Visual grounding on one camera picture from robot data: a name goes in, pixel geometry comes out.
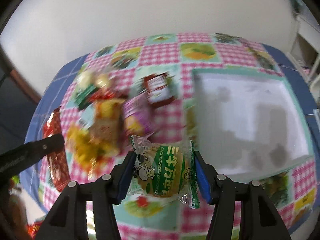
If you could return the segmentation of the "red crinkled snack packet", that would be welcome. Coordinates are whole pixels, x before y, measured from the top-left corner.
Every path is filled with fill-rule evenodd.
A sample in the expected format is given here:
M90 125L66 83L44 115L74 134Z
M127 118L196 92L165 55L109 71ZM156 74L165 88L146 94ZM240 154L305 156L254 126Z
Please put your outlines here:
M113 90L103 90L100 89L96 92L94 92L90 97L89 97L89 102L95 102L98 100L108 100L108 99L128 99L128 95L121 92L121 91L113 91Z

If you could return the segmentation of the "dark red white-label packet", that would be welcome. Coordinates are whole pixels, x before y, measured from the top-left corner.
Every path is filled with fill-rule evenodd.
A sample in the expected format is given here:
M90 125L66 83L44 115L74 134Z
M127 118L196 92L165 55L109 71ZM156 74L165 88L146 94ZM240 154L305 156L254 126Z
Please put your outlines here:
M167 72L143 77L143 85L152 108L169 105L176 99L172 78Z

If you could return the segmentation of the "white teal-rimmed box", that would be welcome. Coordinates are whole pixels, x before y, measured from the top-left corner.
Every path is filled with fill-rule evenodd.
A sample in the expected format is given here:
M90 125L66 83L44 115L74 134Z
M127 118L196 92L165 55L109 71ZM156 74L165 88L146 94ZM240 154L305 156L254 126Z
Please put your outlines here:
M247 182L314 156L303 111L284 77L213 68L192 76L197 147L217 172Z

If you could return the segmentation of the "purple snack bag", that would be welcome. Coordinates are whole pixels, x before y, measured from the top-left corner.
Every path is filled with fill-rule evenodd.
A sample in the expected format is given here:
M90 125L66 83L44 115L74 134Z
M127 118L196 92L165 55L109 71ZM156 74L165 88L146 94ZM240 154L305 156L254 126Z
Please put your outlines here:
M127 136L137 135L147 138L155 133L156 129L146 93L126 100L122 111L124 130Z

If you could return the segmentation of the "white shelf unit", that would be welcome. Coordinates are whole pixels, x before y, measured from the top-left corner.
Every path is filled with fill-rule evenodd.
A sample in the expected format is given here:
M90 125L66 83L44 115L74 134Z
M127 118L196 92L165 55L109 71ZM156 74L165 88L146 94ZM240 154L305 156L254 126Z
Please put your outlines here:
M312 94L319 92L319 23L301 0L289 0L294 17L287 56Z

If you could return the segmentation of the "orange yellow snack bag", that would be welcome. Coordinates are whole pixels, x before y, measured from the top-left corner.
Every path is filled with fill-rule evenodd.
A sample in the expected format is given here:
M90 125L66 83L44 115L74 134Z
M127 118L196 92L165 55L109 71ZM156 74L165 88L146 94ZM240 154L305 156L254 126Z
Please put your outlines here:
M94 103L94 121L89 128L91 142L108 156L119 154L120 117L124 99L112 98Z

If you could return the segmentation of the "red gold snack packet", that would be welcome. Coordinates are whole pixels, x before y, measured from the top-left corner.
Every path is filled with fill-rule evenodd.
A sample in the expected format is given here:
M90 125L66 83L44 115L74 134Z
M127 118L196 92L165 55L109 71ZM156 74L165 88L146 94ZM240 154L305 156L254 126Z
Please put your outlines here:
M48 120L43 125L43 137L47 138L55 134L62 134L61 120L60 120L60 107L53 110ZM53 185L57 191L62 192L67 184L71 181L65 146L60 150L54 151L47 155L49 163L50 177Z

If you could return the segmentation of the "green cow cookie packet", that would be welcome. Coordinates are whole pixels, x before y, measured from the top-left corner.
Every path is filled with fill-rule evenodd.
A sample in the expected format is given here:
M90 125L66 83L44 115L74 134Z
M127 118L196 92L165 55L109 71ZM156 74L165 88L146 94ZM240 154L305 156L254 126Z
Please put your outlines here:
M179 200L191 209L200 208L192 140L161 144L132 135L130 141L137 156L128 194Z

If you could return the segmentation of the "white round bun packet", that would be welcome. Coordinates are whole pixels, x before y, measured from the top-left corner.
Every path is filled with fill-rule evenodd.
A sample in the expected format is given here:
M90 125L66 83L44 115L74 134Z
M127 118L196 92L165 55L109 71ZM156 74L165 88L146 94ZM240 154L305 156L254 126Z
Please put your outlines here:
M103 88L110 85L110 79L105 72L94 72L90 69L79 73L77 77L77 85L80 89L85 89L90 85Z

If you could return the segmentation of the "pink checkered tablecloth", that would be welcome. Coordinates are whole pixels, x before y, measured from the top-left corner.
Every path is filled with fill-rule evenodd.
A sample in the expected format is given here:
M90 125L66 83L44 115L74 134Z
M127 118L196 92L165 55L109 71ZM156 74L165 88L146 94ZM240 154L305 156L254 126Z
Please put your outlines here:
M161 143L192 139L197 146L193 70L250 70L284 77L291 86L287 75L281 70L281 64L267 51L255 50L252 47L254 43L243 39L223 42L218 34L179 33L141 37L94 51L88 54L89 61L82 63L76 71L70 98L59 106L62 133L66 135L71 124L88 130L94 119L93 106L80 111L74 101L79 90L77 77L80 72L88 69L98 72L110 67L110 77L114 79L116 90L128 94L129 97L139 93L143 77L167 72L172 78L176 99L155 110L152 120L156 131L151 139ZM304 111L303 114L311 134L314 156L300 165L318 158L316 146L319 145L319 141L314 139ZM294 169L300 165L260 179L279 212L282 207L295 201L293 210L297 215L302 215L299 208L305 206L306 200L296 200L295 181L292 176Z

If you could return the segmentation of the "green snack bar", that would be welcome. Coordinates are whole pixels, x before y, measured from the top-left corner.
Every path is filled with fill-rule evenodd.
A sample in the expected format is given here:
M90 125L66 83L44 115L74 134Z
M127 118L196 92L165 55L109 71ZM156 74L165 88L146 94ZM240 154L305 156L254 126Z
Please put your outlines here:
M89 98L97 90L98 89L97 89L97 87L95 87L95 85L89 85L87 88L79 89L76 92L76 96L75 96L74 101L75 101L75 104L78 107L78 110L82 111L82 110L84 110L86 107L88 107L91 104Z

